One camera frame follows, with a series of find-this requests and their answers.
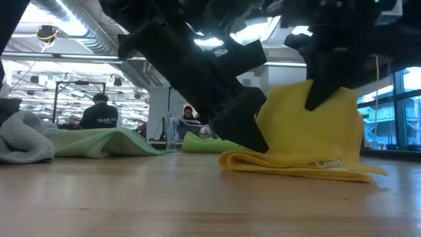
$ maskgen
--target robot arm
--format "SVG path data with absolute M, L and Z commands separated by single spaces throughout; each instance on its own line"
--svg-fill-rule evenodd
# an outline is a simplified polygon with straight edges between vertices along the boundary
M 392 25 L 376 25 L 396 0 L 99 1 L 105 14 L 131 32 L 119 38 L 120 57 L 140 51 L 195 107 L 203 124 L 210 124 L 222 139 L 260 152 L 268 146 L 254 117 L 266 98 L 256 88 L 244 88 L 235 77 L 266 58 L 260 41 L 240 45 L 229 37 L 237 17 L 281 15 L 282 28 L 309 26 L 312 37 L 290 35 L 285 44 L 300 52 L 307 78 L 314 80 L 305 105 L 310 111 L 342 86 L 355 88 L 375 80 L 373 54 L 382 55 L 382 73 L 420 63 L 416 52 L 421 53 L 421 27 L 409 26 L 421 22 L 417 14 Z M 421 9 L 417 0 L 410 4 Z M 228 52 L 217 57 L 203 51 L 193 41 L 196 32 L 223 41 L 221 48 Z

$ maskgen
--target light green towel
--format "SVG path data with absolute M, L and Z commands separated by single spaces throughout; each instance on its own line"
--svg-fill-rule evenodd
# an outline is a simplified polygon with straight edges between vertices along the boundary
M 55 157 L 104 158 L 111 155 L 163 155 L 139 134 L 126 128 L 55 130 L 45 135 L 52 141 Z
M 202 139 L 195 134 L 188 132 L 184 136 L 183 151 L 192 153 L 223 153 L 225 151 L 239 148 L 239 145 L 228 140 Z

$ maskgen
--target yellow cloth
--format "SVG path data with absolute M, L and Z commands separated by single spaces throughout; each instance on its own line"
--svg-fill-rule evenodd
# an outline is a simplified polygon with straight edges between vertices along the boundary
M 373 182 L 379 167 L 360 163 L 362 118 L 355 92 L 341 88 L 314 111 L 305 110 L 312 81 L 272 88 L 257 124 L 269 151 L 246 148 L 222 154 L 220 165 L 249 171 L 328 180 Z

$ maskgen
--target gray cloth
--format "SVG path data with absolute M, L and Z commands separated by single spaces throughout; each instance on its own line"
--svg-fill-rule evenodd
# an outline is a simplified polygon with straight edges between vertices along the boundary
M 19 111 L 0 127 L 0 163 L 30 164 L 54 159 L 54 145 L 44 135 L 57 126 Z

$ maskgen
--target person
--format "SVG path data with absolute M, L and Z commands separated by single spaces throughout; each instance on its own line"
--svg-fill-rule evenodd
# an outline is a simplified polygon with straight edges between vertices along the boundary
M 191 108 L 191 106 L 184 107 L 183 119 L 184 120 L 197 120 L 193 116 L 193 109 Z
M 178 137 L 183 140 L 187 132 L 192 132 L 197 136 L 200 135 L 200 125 L 197 118 L 193 116 L 193 108 L 191 106 L 184 107 L 183 119 L 178 123 Z
M 116 128 L 118 110 L 107 105 L 108 96 L 99 93 L 93 97 L 94 106 L 87 108 L 80 121 L 81 129 Z

